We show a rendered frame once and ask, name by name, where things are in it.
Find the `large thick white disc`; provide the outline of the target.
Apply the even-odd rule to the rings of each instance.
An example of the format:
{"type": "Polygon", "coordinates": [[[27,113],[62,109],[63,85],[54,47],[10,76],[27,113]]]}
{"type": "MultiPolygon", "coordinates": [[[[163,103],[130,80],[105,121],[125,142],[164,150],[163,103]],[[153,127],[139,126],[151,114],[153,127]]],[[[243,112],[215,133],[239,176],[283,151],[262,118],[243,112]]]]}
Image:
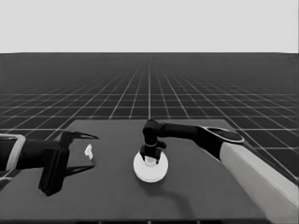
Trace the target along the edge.
{"type": "Polygon", "coordinates": [[[156,159],[145,156],[145,161],[142,161],[140,153],[134,157],[134,171],[136,176],[147,183],[155,183],[162,180],[168,171],[168,159],[162,152],[159,164],[156,164],[156,159]]]}

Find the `small white T-shaped piece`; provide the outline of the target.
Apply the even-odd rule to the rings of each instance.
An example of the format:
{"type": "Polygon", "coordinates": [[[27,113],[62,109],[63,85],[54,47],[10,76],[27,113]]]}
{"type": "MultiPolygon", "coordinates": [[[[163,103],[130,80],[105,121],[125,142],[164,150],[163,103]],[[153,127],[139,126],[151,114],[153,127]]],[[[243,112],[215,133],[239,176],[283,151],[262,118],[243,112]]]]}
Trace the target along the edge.
{"type": "Polygon", "coordinates": [[[90,159],[93,159],[93,147],[92,145],[87,145],[87,147],[84,150],[84,154],[90,159]]]}

